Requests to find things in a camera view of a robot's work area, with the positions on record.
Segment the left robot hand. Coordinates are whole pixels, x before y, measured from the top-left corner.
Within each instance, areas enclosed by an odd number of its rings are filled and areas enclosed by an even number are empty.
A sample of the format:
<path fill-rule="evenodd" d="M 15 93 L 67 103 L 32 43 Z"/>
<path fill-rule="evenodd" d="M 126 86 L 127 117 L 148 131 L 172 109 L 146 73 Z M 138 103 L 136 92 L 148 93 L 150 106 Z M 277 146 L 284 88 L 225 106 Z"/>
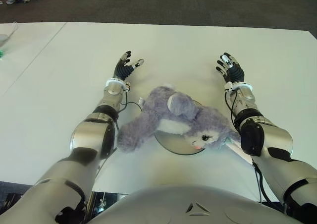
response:
<path fill-rule="evenodd" d="M 126 51 L 119 59 L 114 69 L 113 78 L 118 78 L 125 81 L 129 75 L 139 66 L 143 65 L 144 59 L 139 59 L 128 64 L 130 62 L 131 51 Z"/>

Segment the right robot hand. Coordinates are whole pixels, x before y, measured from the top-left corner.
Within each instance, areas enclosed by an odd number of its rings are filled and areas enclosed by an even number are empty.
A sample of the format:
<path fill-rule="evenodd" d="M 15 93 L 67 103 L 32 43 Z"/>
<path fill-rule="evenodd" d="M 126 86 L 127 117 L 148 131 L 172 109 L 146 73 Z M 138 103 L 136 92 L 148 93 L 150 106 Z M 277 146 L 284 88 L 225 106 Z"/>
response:
<path fill-rule="evenodd" d="M 216 70 L 221 73 L 226 83 L 244 82 L 244 71 L 232 55 L 229 53 L 222 54 L 217 64 Z"/>

